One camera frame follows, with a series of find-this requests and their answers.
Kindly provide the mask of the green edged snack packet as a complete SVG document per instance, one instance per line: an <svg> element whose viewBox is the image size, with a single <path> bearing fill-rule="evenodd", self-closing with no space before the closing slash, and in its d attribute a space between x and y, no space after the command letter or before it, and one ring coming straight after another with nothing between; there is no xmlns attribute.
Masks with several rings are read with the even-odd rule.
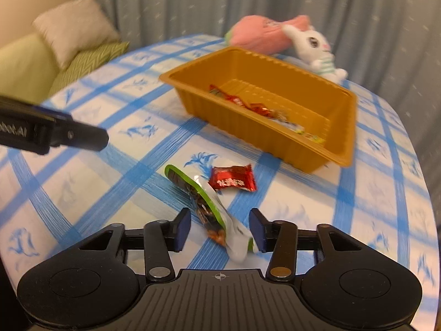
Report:
<svg viewBox="0 0 441 331"><path fill-rule="evenodd" d="M241 263L250 253L258 252L250 230L227 212L207 179L192 172L185 172L172 164L165 167L165 176L190 196L196 215L205 227L208 237L224 247L233 261Z"/></svg>

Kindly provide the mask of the red candy wrapper top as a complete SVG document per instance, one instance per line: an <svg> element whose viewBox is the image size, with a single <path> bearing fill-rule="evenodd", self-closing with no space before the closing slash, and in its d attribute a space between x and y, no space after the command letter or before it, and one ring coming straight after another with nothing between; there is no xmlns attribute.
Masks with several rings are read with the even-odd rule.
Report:
<svg viewBox="0 0 441 331"><path fill-rule="evenodd" d="M257 191L253 169L250 164L246 166L213 167L209 184L216 191L225 188L236 188L248 192Z"/></svg>

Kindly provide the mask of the large red snack packet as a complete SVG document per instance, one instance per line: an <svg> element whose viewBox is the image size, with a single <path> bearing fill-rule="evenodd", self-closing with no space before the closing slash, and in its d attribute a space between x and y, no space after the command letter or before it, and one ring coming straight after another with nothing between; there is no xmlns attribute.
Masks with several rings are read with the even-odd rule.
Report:
<svg viewBox="0 0 441 331"><path fill-rule="evenodd" d="M219 87L217 87L214 84L209 85L209 93L214 95L215 97L220 97L224 100L232 102L235 105L238 105L240 107L244 107L244 108L247 107L245 102L240 97L228 94L227 92L223 91L222 89L220 89Z"/></svg>

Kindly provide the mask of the yellow candy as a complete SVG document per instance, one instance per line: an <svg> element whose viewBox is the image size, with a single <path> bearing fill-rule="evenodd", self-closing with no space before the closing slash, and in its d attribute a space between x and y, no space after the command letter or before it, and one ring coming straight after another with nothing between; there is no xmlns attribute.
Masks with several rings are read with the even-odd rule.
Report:
<svg viewBox="0 0 441 331"><path fill-rule="evenodd" d="M304 132L302 135L304 136L304 138L314 143L323 144L325 142L325 140L321 137L318 137L318 135L313 135L308 132Z"/></svg>

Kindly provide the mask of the clear dark snack packet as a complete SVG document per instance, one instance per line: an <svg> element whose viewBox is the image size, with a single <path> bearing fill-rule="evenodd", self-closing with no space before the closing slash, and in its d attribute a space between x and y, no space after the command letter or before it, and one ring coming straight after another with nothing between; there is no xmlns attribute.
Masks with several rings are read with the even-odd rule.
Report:
<svg viewBox="0 0 441 331"><path fill-rule="evenodd" d="M273 120L296 134L302 135L305 132L304 127L297 123L290 122L287 117L275 117Z"/></svg>

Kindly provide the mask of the small red candy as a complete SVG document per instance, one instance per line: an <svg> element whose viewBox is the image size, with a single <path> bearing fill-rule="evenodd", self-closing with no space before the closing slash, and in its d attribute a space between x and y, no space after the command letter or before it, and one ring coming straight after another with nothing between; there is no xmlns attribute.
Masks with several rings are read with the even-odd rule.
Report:
<svg viewBox="0 0 441 331"><path fill-rule="evenodd" d="M262 103L250 103L248 108L254 113L257 113L263 117L267 117L272 120L279 120L282 122L287 121L287 116L284 115L283 112L270 109Z"/></svg>

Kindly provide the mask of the light green sofa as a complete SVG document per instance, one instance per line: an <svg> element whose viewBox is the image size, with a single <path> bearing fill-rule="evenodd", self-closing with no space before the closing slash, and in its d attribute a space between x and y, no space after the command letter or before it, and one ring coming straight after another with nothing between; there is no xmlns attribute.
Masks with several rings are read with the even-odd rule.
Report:
<svg viewBox="0 0 441 331"><path fill-rule="evenodd" d="M60 69L52 50L33 33L1 47L1 95L39 104L51 97Z"/></svg>

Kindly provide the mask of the blue checked tablecloth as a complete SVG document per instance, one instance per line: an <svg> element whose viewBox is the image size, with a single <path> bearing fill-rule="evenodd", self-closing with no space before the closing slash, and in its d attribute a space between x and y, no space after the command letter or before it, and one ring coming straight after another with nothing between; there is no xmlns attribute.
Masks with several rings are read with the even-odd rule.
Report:
<svg viewBox="0 0 441 331"><path fill-rule="evenodd" d="M257 190L228 190L223 205L241 222L258 208L302 229L329 223L408 267L423 288L413 319L435 327L440 261L437 228L412 143L392 107L357 95L357 144L349 168L304 174L190 117L162 73L224 47L196 34L130 52L64 88L46 104L108 131L92 153L54 148L45 156L1 149L1 258L13 285L30 268L110 223L130 229L170 219L190 202L164 174L168 164L200 176L214 166L253 167Z"/></svg>

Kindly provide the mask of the green chevron cushion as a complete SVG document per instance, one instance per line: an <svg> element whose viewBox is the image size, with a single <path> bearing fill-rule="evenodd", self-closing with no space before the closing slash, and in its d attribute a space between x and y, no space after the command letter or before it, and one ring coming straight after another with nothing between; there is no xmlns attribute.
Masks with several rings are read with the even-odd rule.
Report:
<svg viewBox="0 0 441 331"><path fill-rule="evenodd" d="M129 48L129 42L106 43L94 49L79 52L65 70L56 76L49 95L52 96L69 84L89 75L94 70L124 55Z"/></svg>

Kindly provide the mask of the beige cushion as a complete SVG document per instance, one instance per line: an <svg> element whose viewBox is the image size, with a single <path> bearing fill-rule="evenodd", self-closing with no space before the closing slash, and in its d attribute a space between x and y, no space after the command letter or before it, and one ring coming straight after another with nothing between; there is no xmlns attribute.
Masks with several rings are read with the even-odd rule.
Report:
<svg viewBox="0 0 441 331"><path fill-rule="evenodd" d="M120 40L96 0L72 0L40 14L33 27L65 70L81 51Z"/></svg>

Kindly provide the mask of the orange plastic tray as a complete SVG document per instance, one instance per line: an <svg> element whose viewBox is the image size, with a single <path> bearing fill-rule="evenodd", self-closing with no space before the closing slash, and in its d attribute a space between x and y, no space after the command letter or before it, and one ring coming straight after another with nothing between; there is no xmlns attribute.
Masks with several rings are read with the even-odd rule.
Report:
<svg viewBox="0 0 441 331"><path fill-rule="evenodd" d="M349 90L290 63L245 49L227 47L162 73L186 111L252 144L287 164L312 173L333 162L352 165L357 97ZM246 108L209 93L214 84L240 97ZM251 111L262 103L281 111L290 122L318 135L323 144Z"/></svg>

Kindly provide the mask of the white bunny plush toy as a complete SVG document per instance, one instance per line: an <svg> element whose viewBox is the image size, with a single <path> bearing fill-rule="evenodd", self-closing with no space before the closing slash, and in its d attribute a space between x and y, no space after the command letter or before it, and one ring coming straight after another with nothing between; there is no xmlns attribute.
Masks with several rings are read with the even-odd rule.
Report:
<svg viewBox="0 0 441 331"><path fill-rule="evenodd" d="M335 56L323 34L314 29L301 31L293 25L282 25L282 32L292 41L297 56L310 71L335 84L347 78L347 71L335 66Z"/></svg>

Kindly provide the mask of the pink plush toy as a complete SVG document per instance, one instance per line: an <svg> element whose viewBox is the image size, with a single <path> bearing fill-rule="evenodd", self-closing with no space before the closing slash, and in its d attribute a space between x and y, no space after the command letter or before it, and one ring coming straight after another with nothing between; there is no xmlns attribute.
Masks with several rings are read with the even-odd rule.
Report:
<svg viewBox="0 0 441 331"><path fill-rule="evenodd" d="M301 31L310 27L310 18L299 15L291 20L278 22L260 15L241 18L225 34L228 46L235 46L264 55L281 53L292 45L282 31L283 25L292 25Z"/></svg>

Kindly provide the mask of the grey star curtain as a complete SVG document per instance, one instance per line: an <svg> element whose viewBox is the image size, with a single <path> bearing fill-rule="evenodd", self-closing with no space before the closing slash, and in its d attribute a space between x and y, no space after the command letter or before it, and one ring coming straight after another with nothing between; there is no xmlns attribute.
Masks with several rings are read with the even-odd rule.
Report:
<svg viewBox="0 0 441 331"><path fill-rule="evenodd" d="M440 0L97 0L134 47L241 18L310 17L352 81L386 99L420 156L440 153Z"/></svg>

